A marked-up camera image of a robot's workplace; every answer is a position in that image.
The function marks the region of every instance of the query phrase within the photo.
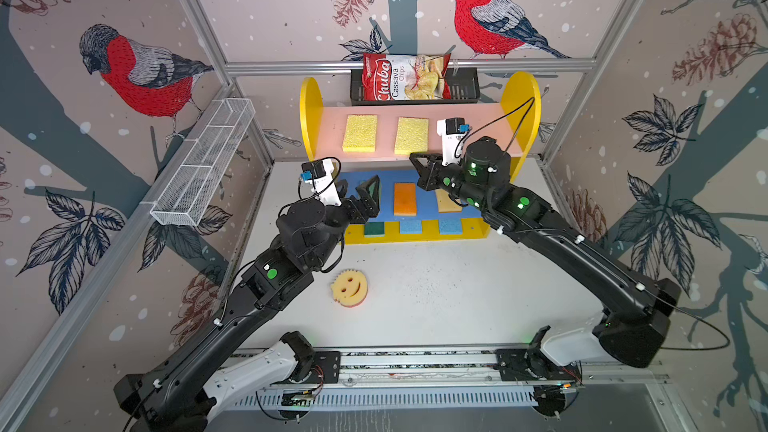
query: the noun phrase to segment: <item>pink shelf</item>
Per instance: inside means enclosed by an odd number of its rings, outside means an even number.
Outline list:
[[[376,130],[375,152],[344,152],[344,130],[346,117],[349,115],[379,116]],[[478,104],[445,104],[421,106],[360,106],[360,107],[323,107],[320,134],[317,141],[316,157],[337,157],[347,162],[382,162],[390,160],[408,160],[408,156],[395,155],[395,138],[397,137],[397,120],[399,117],[429,119],[429,152],[442,153],[442,142],[437,135],[437,120],[463,117],[472,130],[475,131],[491,120],[504,115],[504,110],[497,103]],[[513,130],[506,119],[485,127],[480,133],[472,136],[474,142],[483,136],[496,139],[501,148],[507,146],[512,138]],[[509,155],[522,156],[522,150],[515,139],[509,147]]]

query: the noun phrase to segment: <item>black wire basket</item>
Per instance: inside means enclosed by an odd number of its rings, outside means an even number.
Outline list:
[[[451,99],[438,100],[363,100],[362,69],[352,69],[350,100],[353,106],[417,106],[423,104],[477,103],[480,100],[478,70],[475,67],[448,68],[446,84]]]

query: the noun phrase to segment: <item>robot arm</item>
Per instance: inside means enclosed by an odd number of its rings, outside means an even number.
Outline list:
[[[654,281],[610,258],[541,197],[510,184],[511,157],[490,137],[470,144],[458,163],[444,166],[437,154],[413,153],[410,159],[419,187],[443,188],[455,200],[476,207],[497,233],[549,258],[600,299],[602,317],[582,337],[594,346],[582,350],[600,347],[624,364],[648,366],[667,337],[669,316],[681,292],[677,284]],[[542,352],[558,365],[584,358],[558,347],[573,348],[572,339],[544,338]]]
[[[239,380],[232,380],[234,374],[226,369],[216,370],[312,283],[312,272],[321,271],[339,242],[343,246],[349,224],[364,224],[379,215],[379,177],[356,190],[360,198],[344,198],[338,206],[324,205],[314,196],[294,202],[276,220],[280,234],[245,271],[224,309],[156,368],[120,379],[114,393],[120,408],[138,419],[133,432],[200,431],[211,412],[216,414],[242,394],[307,376],[312,347],[298,332],[284,335],[263,357],[257,356],[266,365],[253,358],[235,366],[237,374],[245,375]]]

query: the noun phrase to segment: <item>red chip bag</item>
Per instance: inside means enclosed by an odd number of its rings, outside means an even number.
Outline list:
[[[399,56],[367,53],[362,59],[364,100],[450,99],[445,56]]]

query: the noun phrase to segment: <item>red bird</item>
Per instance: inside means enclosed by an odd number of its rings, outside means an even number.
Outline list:
[[[475,51],[473,58],[481,53],[504,58],[511,50],[531,48],[568,58],[549,46],[511,0],[456,0],[454,24],[459,38]]]
[[[172,137],[184,138],[176,132],[176,114],[192,100],[197,79],[214,69],[164,47],[142,45],[104,24],[85,31],[80,53],[88,73],[98,70],[133,110],[150,117],[173,117],[166,145]]]

